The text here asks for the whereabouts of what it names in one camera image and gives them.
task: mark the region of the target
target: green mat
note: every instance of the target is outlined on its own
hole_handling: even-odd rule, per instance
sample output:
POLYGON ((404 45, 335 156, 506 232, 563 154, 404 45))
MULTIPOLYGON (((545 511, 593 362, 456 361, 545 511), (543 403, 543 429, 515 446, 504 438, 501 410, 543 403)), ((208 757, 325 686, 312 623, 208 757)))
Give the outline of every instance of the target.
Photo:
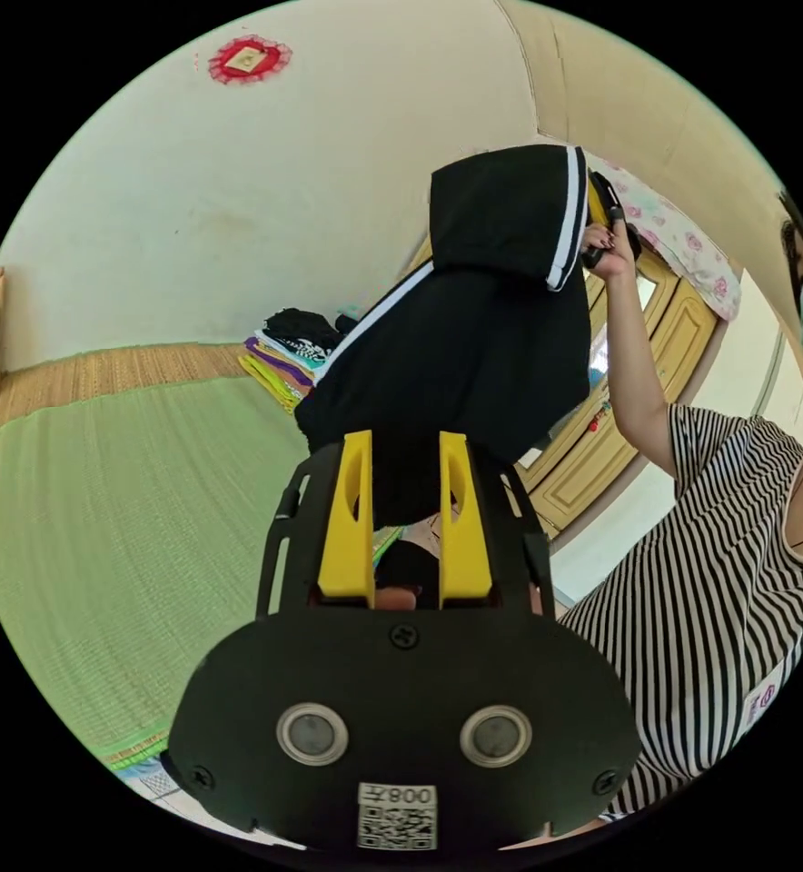
POLYGON ((198 661, 253 619, 265 533, 305 455, 292 417, 246 378, 128 391, 0 429, 0 620, 107 766, 164 746, 198 661))

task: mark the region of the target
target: red ornament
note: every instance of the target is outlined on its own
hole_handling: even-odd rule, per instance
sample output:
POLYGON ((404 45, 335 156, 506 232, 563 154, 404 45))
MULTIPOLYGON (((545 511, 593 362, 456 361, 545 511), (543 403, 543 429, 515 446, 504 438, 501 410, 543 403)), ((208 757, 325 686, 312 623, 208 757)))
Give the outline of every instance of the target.
POLYGON ((208 72, 222 84, 261 82, 280 73, 291 57, 287 45, 249 34, 226 43, 208 62, 208 72))

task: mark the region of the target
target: stack of clothes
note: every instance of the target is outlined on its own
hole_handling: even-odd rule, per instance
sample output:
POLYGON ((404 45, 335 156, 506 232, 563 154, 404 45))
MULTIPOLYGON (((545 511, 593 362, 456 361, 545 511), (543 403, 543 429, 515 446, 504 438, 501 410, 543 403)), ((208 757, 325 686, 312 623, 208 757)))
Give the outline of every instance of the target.
POLYGON ((354 324, 344 314, 332 327, 315 312, 281 309, 244 343, 247 353, 238 362, 292 414, 354 324))

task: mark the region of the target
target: woman's hair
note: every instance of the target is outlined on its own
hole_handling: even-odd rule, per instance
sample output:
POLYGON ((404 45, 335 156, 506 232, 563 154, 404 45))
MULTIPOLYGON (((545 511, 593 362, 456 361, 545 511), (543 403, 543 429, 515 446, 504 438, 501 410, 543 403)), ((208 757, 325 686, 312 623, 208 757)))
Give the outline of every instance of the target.
POLYGON ((783 242, 783 253, 789 268, 789 280, 792 282, 792 296, 795 299, 795 308, 801 314, 801 280, 798 278, 798 248, 795 245, 795 233, 803 240, 803 218, 795 205, 795 201, 789 196, 788 191, 779 195, 779 200, 786 210, 789 218, 783 222, 780 229, 780 239, 783 242))

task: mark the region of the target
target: striped shirt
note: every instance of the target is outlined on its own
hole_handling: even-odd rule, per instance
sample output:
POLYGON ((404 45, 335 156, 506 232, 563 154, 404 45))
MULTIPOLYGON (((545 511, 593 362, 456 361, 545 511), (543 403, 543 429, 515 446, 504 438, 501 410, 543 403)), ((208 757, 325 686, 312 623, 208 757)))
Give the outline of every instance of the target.
POLYGON ((673 509, 560 622, 617 670, 642 751, 602 817, 724 757, 803 653, 803 557, 786 543, 803 447, 762 418, 669 407, 673 509))

